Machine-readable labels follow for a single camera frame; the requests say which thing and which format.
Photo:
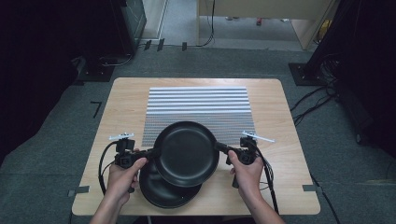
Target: person's right hand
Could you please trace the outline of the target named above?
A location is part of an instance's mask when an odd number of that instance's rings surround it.
[[[232,175],[236,175],[239,184],[239,194],[245,198],[247,192],[260,192],[260,179],[262,177],[262,158],[258,157],[250,165],[245,165],[238,160],[236,153],[232,150],[228,152],[233,169]]]

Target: frying pan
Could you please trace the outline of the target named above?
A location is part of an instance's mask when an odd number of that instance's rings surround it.
[[[161,150],[161,156],[154,159],[158,173],[178,187],[201,185],[219,163],[215,142],[213,133],[202,124],[180,121],[169,125],[154,143]]]
[[[168,183],[158,173],[154,161],[143,166],[139,180],[143,196],[161,208],[176,208],[188,203],[202,186],[182,188]]]

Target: gray carpet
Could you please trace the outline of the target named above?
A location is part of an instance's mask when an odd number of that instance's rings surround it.
[[[296,87],[288,63],[305,63],[310,52],[178,47],[140,49],[115,69],[109,83],[69,87],[39,133],[10,153],[0,170],[0,223],[67,223],[74,201],[67,191],[78,186],[112,82],[117,77],[278,78],[290,107],[316,87]],[[304,112],[319,92],[293,111]],[[103,102],[96,118],[96,104]],[[395,185],[368,180],[395,179],[396,162],[383,150],[359,146],[343,107],[335,100],[309,114],[297,126],[310,172],[323,187],[341,223],[393,223]],[[315,216],[283,216],[289,223],[335,223],[325,198]],[[135,217],[121,217],[132,223]],[[89,217],[72,216],[72,223]]]

